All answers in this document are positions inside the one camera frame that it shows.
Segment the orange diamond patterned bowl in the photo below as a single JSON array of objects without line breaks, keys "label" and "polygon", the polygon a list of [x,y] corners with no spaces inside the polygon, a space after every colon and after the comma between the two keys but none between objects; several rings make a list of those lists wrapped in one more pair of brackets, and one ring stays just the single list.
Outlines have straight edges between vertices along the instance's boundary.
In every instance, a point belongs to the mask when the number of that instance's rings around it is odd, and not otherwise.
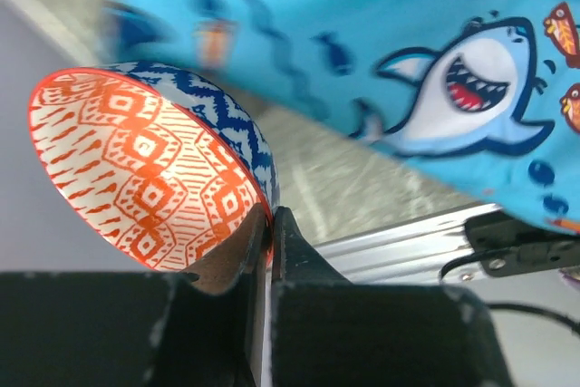
[{"label": "orange diamond patterned bowl", "polygon": [[28,128],[49,179],[140,264],[182,271],[280,203],[272,151],[221,88],[152,62],[78,67],[34,88]]}]

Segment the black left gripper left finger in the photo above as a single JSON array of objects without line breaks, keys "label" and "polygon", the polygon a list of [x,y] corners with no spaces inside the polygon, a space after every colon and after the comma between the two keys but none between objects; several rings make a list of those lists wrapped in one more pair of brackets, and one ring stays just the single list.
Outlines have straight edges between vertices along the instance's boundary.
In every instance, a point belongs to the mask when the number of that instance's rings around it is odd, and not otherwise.
[{"label": "black left gripper left finger", "polygon": [[1,276],[4,386],[256,386],[266,213],[180,273]]}]

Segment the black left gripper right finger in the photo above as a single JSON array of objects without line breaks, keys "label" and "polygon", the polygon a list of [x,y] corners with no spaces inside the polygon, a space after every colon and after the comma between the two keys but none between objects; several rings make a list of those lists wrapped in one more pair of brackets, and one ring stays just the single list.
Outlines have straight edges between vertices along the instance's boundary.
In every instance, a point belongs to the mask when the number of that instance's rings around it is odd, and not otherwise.
[{"label": "black left gripper right finger", "polygon": [[509,386],[485,304],[448,285],[356,285],[274,217],[271,376],[276,386]]}]

